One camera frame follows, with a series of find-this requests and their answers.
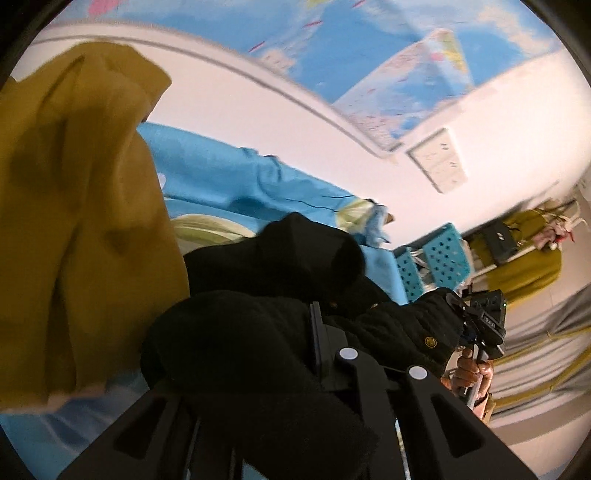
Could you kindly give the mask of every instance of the teal plastic basket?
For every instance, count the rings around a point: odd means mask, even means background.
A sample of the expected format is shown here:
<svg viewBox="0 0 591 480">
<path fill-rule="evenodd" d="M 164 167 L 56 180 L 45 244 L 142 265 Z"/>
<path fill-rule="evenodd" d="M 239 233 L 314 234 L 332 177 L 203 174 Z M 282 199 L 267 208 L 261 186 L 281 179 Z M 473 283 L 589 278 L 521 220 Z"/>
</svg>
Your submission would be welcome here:
<svg viewBox="0 0 591 480">
<path fill-rule="evenodd" d="M 411 251 L 410 247 L 406 247 L 405 251 L 396 258 L 398 273 L 402 278 L 404 290 L 410 302 L 417 300 L 425 293 L 425 286 L 418 274 L 417 264 L 413 260 Z"/>
<path fill-rule="evenodd" d="M 456 289 L 468 276 L 470 264 L 462 247 L 462 236 L 448 223 L 423 246 L 427 265 L 438 287 Z"/>
</svg>

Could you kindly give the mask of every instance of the wall outlet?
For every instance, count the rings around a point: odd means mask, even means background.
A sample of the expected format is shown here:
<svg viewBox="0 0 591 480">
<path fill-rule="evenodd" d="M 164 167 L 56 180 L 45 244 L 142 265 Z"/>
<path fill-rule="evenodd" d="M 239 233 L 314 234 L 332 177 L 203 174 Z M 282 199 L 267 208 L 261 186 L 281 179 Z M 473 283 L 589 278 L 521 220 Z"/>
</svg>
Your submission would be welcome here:
<svg viewBox="0 0 591 480">
<path fill-rule="evenodd" d="M 452 136 L 446 128 L 423 140 L 407 153 L 440 193 L 449 193 L 467 182 Z"/>
</svg>

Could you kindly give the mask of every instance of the hanging clothes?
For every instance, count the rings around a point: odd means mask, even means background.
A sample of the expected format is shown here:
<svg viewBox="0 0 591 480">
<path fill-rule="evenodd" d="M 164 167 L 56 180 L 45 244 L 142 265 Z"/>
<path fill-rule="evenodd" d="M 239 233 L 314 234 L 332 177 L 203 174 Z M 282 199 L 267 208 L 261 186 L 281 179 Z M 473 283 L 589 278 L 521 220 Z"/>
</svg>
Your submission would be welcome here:
<svg viewBox="0 0 591 480">
<path fill-rule="evenodd" d="M 536 210 L 526 210 L 510 215 L 503 223 L 520 248 L 526 248 L 537 234 L 548 226 L 544 216 Z M 470 240 L 470 248 L 476 253 L 484 267 L 493 264 L 491 253 L 482 235 L 478 233 Z M 537 293 L 558 279 L 562 265 L 559 249 L 543 248 L 498 266 L 486 274 L 488 290 L 502 290 L 508 304 Z"/>
<path fill-rule="evenodd" d="M 0 409 L 137 368 L 189 295 L 136 132 L 169 84 L 133 48 L 87 43 L 0 92 Z"/>
</svg>

